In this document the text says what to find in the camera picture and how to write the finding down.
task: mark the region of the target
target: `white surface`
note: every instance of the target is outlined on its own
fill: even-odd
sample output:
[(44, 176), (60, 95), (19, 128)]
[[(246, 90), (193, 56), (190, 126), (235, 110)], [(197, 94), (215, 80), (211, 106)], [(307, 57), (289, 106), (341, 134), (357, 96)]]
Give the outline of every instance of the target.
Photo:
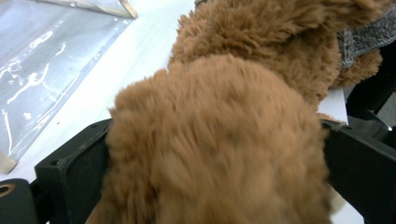
[[(100, 62), (87, 75), (17, 167), (0, 181), (9, 178), (35, 179), (34, 166), (88, 125), (108, 119), (120, 88), (151, 76), (166, 66), (177, 36), (177, 19), (193, 8), (193, 1), (151, 0), (132, 2), (139, 17), (121, 34)], [(344, 95), (333, 91), (320, 111), (346, 120)], [(332, 217), (334, 224), (362, 224), (361, 216), (349, 205)]]

